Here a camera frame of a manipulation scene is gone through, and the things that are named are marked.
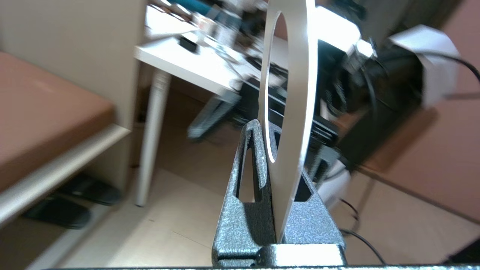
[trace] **pink wall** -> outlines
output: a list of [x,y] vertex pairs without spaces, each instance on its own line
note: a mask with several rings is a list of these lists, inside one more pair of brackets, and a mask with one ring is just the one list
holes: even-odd
[[[444,27],[462,58],[480,67],[479,0],[464,0]],[[457,92],[479,92],[471,72],[460,67]],[[480,221],[480,100],[450,100],[436,106],[439,118],[387,173],[413,193]]]

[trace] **gray textured metal bracket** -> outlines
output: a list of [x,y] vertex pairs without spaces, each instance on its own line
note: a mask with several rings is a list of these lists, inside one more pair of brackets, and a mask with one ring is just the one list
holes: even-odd
[[[280,134],[281,129],[270,124],[270,141],[273,142],[274,155],[276,138],[279,138]],[[248,148],[252,149],[253,154],[255,193],[253,203],[243,203],[238,199],[243,163]],[[271,196],[262,128],[258,120],[252,120],[242,129],[233,161],[213,242],[214,267],[250,267],[258,265],[259,260],[274,261],[272,258],[262,258],[262,253],[258,253],[265,246],[272,245],[273,247],[270,248],[274,249],[282,246],[282,244],[275,245]],[[329,247],[334,249],[332,252],[343,254],[345,248],[343,237],[306,172],[302,174],[282,243],[330,244]]]

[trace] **white desk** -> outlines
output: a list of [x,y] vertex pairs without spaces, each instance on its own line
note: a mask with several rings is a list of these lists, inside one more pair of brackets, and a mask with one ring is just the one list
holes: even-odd
[[[287,53],[287,42],[275,38],[272,62],[288,68]],[[220,96],[234,91],[230,84],[238,77],[212,48],[201,47],[199,53],[194,54],[182,48],[174,37],[137,46],[135,57],[157,68],[148,103],[136,198],[136,205],[144,206],[154,169],[170,76],[177,76]],[[235,65],[235,69],[245,77],[253,74],[260,78],[260,71],[246,62]]]

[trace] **white paper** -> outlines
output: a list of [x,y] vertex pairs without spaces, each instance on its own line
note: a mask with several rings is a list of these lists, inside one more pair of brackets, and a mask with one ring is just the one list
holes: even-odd
[[[390,40],[412,52],[433,51],[458,57],[459,53],[450,38],[443,32],[419,25],[390,37]],[[456,89],[458,64],[454,61],[418,55],[423,64],[423,101],[424,108],[435,105],[445,95]]]

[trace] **black device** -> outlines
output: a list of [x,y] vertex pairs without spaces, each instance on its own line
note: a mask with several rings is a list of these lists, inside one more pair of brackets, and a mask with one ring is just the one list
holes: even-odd
[[198,53],[198,44],[195,41],[187,38],[186,36],[180,36],[179,45],[184,47],[188,51]]

